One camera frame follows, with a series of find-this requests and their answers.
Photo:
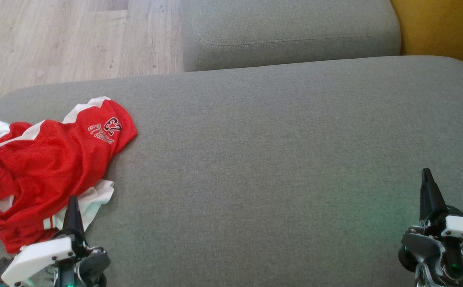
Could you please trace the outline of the yellow sofa backrest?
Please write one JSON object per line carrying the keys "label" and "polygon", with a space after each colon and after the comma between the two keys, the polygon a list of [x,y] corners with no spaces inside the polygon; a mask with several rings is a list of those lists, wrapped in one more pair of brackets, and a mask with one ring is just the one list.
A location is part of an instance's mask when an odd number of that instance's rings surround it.
{"label": "yellow sofa backrest", "polygon": [[403,55],[463,61],[463,0],[390,0],[400,23]]}

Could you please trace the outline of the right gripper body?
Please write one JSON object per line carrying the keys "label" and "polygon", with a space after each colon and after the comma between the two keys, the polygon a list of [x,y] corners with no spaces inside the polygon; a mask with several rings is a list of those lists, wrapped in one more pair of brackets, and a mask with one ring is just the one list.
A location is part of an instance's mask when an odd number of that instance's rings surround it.
{"label": "right gripper body", "polygon": [[422,220],[402,236],[399,262],[413,287],[463,287],[463,213],[451,206],[437,222]]}

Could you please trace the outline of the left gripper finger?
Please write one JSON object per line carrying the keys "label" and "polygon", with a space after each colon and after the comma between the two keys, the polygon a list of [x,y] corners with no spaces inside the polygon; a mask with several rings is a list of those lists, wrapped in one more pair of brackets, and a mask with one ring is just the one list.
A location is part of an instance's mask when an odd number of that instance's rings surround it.
{"label": "left gripper finger", "polygon": [[61,233],[67,236],[73,236],[73,241],[76,246],[83,246],[86,243],[83,220],[76,196],[71,196],[69,198]]}

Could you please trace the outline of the red jersey with white sleeves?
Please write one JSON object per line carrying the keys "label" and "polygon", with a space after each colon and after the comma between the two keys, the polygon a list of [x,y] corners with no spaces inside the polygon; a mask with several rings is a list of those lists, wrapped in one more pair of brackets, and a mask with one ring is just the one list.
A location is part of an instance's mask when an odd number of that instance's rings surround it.
{"label": "red jersey with white sleeves", "polygon": [[[19,138],[30,127],[31,124],[27,122],[8,124],[0,121],[0,144]],[[83,193],[89,190],[93,191],[98,182]],[[8,253],[16,253],[22,246],[48,240],[56,229],[55,214],[65,208],[67,204],[68,201],[62,208],[39,213],[38,208],[34,206],[18,209],[14,196],[0,200],[0,240],[5,250]]]}

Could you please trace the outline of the large grey sofa seat cushion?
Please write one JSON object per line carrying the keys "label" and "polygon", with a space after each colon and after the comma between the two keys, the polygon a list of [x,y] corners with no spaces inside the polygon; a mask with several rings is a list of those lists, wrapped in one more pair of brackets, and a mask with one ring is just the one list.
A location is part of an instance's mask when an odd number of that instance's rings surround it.
{"label": "large grey sofa seat cushion", "polygon": [[463,211],[463,62],[373,57],[52,84],[0,120],[106,96],[137,137],[86,237],[107,287],[413,287],[421,171]]}

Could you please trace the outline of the medium grey sofa seat cushion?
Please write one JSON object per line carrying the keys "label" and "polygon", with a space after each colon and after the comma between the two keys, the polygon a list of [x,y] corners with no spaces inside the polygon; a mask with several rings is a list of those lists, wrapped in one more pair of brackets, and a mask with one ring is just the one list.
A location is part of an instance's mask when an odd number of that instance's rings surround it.
{"label": "medium grey sofa seat cushion", "polygon": [[395,56],[390,0],[182,0],[183,69]]}

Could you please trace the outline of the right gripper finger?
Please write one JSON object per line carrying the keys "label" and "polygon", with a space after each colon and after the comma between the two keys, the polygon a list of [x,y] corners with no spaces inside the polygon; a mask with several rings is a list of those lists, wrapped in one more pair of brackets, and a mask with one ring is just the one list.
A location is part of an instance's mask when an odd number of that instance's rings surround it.
{"label": "right gripper finger", "polygon": [[449,210],[441,191],[434,181],[429,168],[422,169],[420,188],[420,221],[435,222],[441,214],[448,214]]}

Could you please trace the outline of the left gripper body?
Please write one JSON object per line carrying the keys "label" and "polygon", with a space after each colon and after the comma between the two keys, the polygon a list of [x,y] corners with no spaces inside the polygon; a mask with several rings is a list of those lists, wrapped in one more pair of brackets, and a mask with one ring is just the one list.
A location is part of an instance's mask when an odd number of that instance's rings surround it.
{"label": "left gripper body", "polygon": [[60,236],[23,247],[0,279],[9,287],[20,286],[41,270],[51,269],[54,287],[107,287],[105,269],[109,265],[102,247],[90,247],[74,236]]}

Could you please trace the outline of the red shorts with white waistband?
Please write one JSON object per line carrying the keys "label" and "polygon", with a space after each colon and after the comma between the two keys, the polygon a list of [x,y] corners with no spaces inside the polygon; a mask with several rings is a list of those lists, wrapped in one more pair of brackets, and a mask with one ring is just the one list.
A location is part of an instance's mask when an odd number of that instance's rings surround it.
{"label": "red shorts with white waistband", "polygon": [[62,122],[44,120],[0,143],[0,200],[18,209],[59,209],[106,173],[111,159],[137,136],[131,115],[106,97],[78,104]]}

